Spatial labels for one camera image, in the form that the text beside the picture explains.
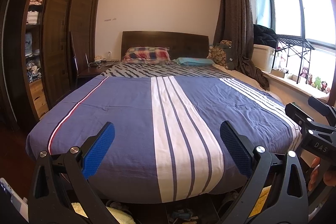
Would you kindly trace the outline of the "person right hand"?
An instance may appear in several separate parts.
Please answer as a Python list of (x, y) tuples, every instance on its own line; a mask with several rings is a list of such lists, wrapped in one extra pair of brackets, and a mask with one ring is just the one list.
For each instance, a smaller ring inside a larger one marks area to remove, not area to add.
[[(308, 190), (311, 191), (315, 187), (315, 184), (317, 182), (318, 174), (319, 174), (319, 166), (320, 166), (321, 159), (319, 157), (316, 157), (311, 167), (314, 168), (313, 172), (310, 175), (310, 181), (308, 184)], [(327, 186), (335, 186), (336, 185), (336, 173), (335, 170), (326, 171), (323, 175), (323, 182)]]

